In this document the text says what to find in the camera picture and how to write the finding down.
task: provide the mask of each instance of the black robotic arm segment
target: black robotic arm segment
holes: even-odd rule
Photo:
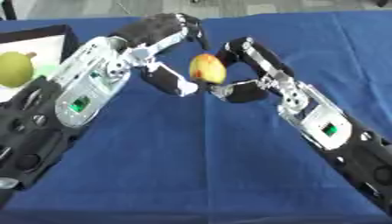
[[[157,46],[158,50],[167,50],[179,44],[183,39],[197,39],[204,50],[209,48],[201,21],[184,13],[161,13],[147,17],[128,24],[109,36],[127,40],[131,48],[143,45]]]
[[[258,78],[233,85],[240,87],[253,81],[262,91],[280,96],[278,114],[353,187],[392,215],[392,145],[388,140],[344,113],[312,85],[295,80],[293,72],[274,53],[252,38],[230,41],[217,57],[228,61],[226,66],[236,61],[250,65]],[[233,85],[213,87],[212,94],[222,99],[217,90],[227,88],[222,99],[227,100],[237,92]],[[252,95],[252,91],[237,93]]]
[[[0,189],[32,186],[82,135],[56,116],[60,93],[41,77],[0,107]]]
[[[181,97],[198,92],[199,86],[187,81],[162,62],[151,63],[142,71],[142,79],[168,95]]]
[[[184,13],[157,14],[123,27],[112,38],[128,42],[129,49],[123,59],[142,70],[144,81],[169,95],[186,96],[196,93],[198,86],[156,61],[156,57],[184,40],[197,39],[207,50],[207,37],[200,22]]]
[[[197,92],[197,84],[156,62],[158,54],[190,38],[207,47],[197,18],[147,17],[110,37],[89,40],[47,78],[36,79],[2,103],[0,189],[28,188],[59,162],[129,81],[132,68],[146,71],[143,78],[168,94]]]

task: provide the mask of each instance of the pear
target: pear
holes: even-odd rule
[[[32,57],[34,52],[5,52],[0,55],[0,85],[8,88],[18,88],[32,79],[34,68]]]

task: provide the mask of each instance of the wire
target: wire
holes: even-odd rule
[[[121,3],[117,2],[117,1],[115,1],[115,3],[116,3],[118,6],[120,6],[120,8],[122,8],[128,15],[131,16],[130,11],[128,11],[127,8],[125,8],[125,6],[123,6],[123,4],[121,4]]]

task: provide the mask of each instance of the blue tablecloth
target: blue tablecloth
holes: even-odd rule
[[[207,19],[216,53],[252,36],[297,77],[392,139],[392,12],[270,14]],[[1,22],[0,32],[68,24],[81,41],[134,18]],[[161,57],[182,74],[202,53],[182,44]],[[252,78],[244,65],[230,79]],[[180,99],[137,74],[89,132],[9,210],[355,216],[382,212],[356,192],[284,120],[276,99],[229,104]]]

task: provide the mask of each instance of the robotic hand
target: robotic hand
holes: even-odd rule
[[[392,215],[392,148],[389,141],[355,121],[315,87],[293,78],[293,72],[252,38],[226,43],[217,53],[226,67],[244,62],[257,74],[253,80],[209,91],[226,102],[281,98],[278,114],[352,186]]]
[[[156,56],[184,40],[207,49],[200,21],[158,14],[81,46],[47,79],[40,77],[0,106],[0,189],[32,186],[61,160],[91,121],[125,85],[131,68],[168,94],[198,90]]]

